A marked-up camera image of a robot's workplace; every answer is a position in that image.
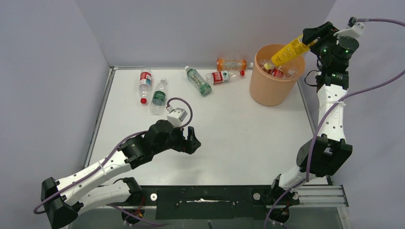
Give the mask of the red green label bottle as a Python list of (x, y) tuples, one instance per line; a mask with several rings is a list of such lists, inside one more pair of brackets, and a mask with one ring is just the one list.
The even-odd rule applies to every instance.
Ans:
[(225, 83), (233, 83), (235, 81), (244, 79), (245, 71), (216, 71), (212, 73), (207, 73), (205, 75), (205, 80), (210, 85), (220, 85)]

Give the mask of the orange plastic bin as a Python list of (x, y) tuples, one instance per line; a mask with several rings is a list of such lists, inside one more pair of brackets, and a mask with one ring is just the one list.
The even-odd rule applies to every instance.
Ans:
[(306, 63), (301, 55), (287, 62), (281, 69), (285, 75), (288, 73), (288, 70), (294, 70), (295, 74), (293, 77), (274, 77), (261, 68), (260, 61), (271, 59), (283, 47), (283, 44), (266, 45), (259, 49), (254, 57), (249, 92), (251, 97), (261, 105), (275, 106), (283, 103), (304, 73)]

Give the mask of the dark green label bottle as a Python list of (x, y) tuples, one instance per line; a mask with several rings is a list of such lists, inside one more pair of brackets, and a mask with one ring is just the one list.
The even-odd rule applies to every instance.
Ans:
[(159, 115), (164, 107), (167, 95), (167, 79), (162, 78), (155, 87), (149, 110), (152, 115)]

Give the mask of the orange drink bottle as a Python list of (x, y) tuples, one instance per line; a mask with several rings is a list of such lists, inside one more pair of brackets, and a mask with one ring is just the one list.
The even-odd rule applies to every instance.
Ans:
[(246, 69), (252, 68), (254, 66), (253, 62), (248, 62), (245, 59), (217, 59), (216, 62), (217, 70), (235, 70), (235, 71), (245, 71)]

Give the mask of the red gold drink bottle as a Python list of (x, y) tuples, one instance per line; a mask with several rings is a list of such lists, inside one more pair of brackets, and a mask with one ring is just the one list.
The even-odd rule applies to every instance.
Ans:
[(283, 68), (281, 66), (279, 67), (274, 67), (271, 70), (269, 70), (269, 74), (271, 76), (274, 76), (276, 78), (284, 78), (284, 72), (283, 72)]

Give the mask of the aluminium frame rail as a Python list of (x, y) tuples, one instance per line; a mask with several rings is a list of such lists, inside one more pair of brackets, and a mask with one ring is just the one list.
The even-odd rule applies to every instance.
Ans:
[(304, 185), (293, 193), (287, 193), (279, 202), (282, 191), (272, 191), (269, 185), (253, 186), (142, 186), (131, 187), (118, 181), (112, 185), (96, 187), (82, 197), (68, 198), (65, 203), (79, 213), (117, 204), (129, 208), (176, 208), (187, 204), (227, 204), (247, 207), (346, 207), (347, 199), (341, 186)]

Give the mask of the red white label bottle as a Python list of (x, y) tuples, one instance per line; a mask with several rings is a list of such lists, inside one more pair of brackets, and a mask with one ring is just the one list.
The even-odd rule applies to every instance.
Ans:
[(140, 103), (147, 104), (148, 96), (151, 91), (152, 74), (149, 69), (142, 69), (139, 78), (139, 96)]

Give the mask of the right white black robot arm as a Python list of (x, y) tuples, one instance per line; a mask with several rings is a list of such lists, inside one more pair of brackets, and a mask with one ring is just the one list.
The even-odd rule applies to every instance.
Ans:
[(293, 58), (312, 52), (317, 56), (316, 90), (319, 123), (313, 139), (298, 151), (296, 165), (278, 175), (269, 199), (276, 204), (298, 204), (298, 188), (312, 179), (331, 176), (352, 154), (343, 129), (343, 97), (349, 88), (349, 60), (359, 47), (364, 24), (350, 21), (337, 29), (331, 22), (304, 29), (302, 34), (275, 54), (266, 69), (276, 70)]

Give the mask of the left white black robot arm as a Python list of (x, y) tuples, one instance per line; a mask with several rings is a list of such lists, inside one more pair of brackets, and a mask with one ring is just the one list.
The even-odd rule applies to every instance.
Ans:
[(194, 128), (174, 127), (168, 120), (158, 120), (147, 131), (131, 134), (118, 143), (102, 160), (59, 180), (49, 177), (41, 184), (43, 211), (34, 208), (34, 214), (46, 214), (51, 228), (61, 229), (93, 208), (128, 201), (140, 192), (134, 178), (125, 178), (117, 184), (103, 186), (108, 180), (143, 164), (166, 150), (189, 155), (202, 144)]

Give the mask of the yellow juice bottle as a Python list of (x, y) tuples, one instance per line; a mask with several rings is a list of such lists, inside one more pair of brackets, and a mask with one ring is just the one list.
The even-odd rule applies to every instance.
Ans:
[(303, 35), (300, 35), (274, 54), (270, 61), (263, 65), (264, 70), (268, 71), (274, 69), (275, 67), (280, 67), (296, 57), (308, 52), (310, 50), (310, 46), (314, 45), (317, 41), (318, 38), (311, 41), (309, 44), (304, 44)]

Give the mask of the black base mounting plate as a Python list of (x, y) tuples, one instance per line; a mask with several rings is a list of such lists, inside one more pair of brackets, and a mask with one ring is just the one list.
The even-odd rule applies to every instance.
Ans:
[(290, 207), (300, 204), (296, 192), (277, 185), (236, 186), (143, 186), (124, 202), (121, 218), (127, 225), (139, 226), (146, 208), (155, 219), (269, 219), (284, 223)]

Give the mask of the light blue tinted bottle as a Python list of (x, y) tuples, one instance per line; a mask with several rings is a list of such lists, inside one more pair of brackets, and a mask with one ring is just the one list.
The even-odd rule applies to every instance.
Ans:
[(285, 78), (286, 78), (286, 79), (290, 79), (290, 78), (297, 77), (298, 75), (299, 75), (299, 69), (298, 69), (298, 68), (291, 67), (291, 68), (288, 69), (287, 72), (285, 73)]

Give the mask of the green label clear bottle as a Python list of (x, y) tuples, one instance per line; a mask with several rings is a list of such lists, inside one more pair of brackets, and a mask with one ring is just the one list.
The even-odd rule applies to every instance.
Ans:
[(189, 81), (195, 86), (202, 96), (207, 96), (211, 93), (211, 86), (203, 79), (196, 69), (186, 66), (186, 76)]

